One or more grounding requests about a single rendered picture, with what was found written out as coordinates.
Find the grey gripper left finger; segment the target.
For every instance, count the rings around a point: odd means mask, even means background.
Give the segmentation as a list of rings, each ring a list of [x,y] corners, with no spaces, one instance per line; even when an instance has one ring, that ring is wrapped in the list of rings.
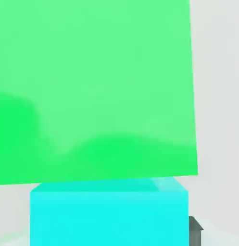
[[[24,230],[0,237],[0,246],[30,246],[29,231]]]

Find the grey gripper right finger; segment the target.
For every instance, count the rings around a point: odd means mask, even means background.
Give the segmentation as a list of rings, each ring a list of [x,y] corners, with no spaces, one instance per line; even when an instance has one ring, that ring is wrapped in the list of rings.
[[[227,246],[226,237],[208,221],[189,217],[189,246]]]

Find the small cyan cube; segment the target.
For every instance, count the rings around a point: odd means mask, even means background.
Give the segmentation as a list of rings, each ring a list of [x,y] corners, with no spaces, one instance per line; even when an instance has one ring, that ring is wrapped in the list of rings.
[[[189,246],[189,194],[173,177],[43,183],[30,246]]]

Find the large green box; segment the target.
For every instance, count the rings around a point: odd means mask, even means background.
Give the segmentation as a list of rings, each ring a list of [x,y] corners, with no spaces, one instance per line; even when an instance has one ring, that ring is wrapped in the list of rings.
[[[190,0],[0,0],[0,185],[197,173]]]

